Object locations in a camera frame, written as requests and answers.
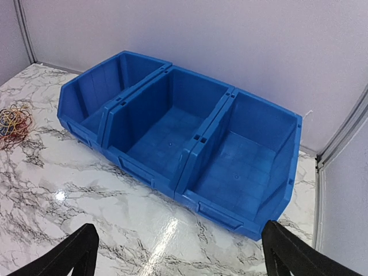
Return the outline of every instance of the black object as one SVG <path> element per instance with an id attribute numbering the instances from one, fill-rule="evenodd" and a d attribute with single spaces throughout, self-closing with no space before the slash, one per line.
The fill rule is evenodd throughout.
<path id="1" fill-rule="evenodd" d="M 93 276 L 99 237 L 93 224 L 85 224 L 55 248 L 8 276 Z"/>
<path id="2" fill-rule="evenodd" d="M 269 276 L 360 275 L 317 252 L 276 221 L 267 222 L 262 243 Z"/>

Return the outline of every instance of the empty bin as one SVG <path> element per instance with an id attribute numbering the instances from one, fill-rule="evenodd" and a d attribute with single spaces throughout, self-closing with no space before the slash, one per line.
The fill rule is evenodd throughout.
<path id="1" fill-rule="evenodd" d="M 108 111 L 171 63 L 121 52 L 66 83 L 57 116 L 80 141 L 100 149 Z"/>
<path id="2" fill-rule="evenodd" d="M 190 153 L 175 200 L 259 240 L 291 199 L 302 118 L 245 91 L 234 94 Z"/>
<path id="3" fill-rule="evenodd" d="M 173 198 L 190 150 L 233 87 L 172 66 L 109 115 L 103 147 L 113 163 Z"/>

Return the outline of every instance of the white wall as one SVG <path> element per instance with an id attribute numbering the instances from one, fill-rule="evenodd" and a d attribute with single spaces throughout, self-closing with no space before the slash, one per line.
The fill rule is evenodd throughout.
<path id="1" fill-rule="evenodd" d="M 320 151 L 368 81 L 368 1 L 24 1 L 39 60 L 83 71 L 124 49 L 305 116 Z"/>
<path id="2" fill-rule="evenodd" d="M 0 1 L 0 85 L 30 65 L 11 0 Z"/>
<path id="3" fill-rule="evenodd" d="M 367 275 L 368 123 L 325 169 L 321 253 Z"/>

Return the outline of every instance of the blue plastic bin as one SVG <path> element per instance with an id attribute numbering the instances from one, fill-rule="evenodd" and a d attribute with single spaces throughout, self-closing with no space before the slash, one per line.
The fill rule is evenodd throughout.
<path id="1" fill-rule="evenodd" d="M 66 83 L 57 116 L 80 141 L 101 151 L 108 112 L 171 63 L 132 52 L 118 55 Z"/>
<path id="2" fill-rule="evenodd" d="M 173 198 L 186 159 L 233 87 L 172 66 L 109 115 L 105 156 Z"/>
<path id="3" fill-rule="evenodd" d="M 191 151 L 175 200 L 254 240 L 290 202 L 302 118 L 242 90 Z"/>

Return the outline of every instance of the marble surface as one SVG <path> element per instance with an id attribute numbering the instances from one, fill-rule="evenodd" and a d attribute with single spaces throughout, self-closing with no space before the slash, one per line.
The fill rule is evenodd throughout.
<path id="1" fill-rule="evenodd" d="M 32 107 L 29 138 L 0 151 L 0 275 L 46 253 L 84 223 L 100 236 L 96 275 L 266 275 L 262 242 L 234 235 L 146 187 L 77 142 L 56 118 L 75 77 L 33 64 L 0 87 L 0 107 Z M 300 153 L 280 222 L 311 244 L 315 160 Z"/>

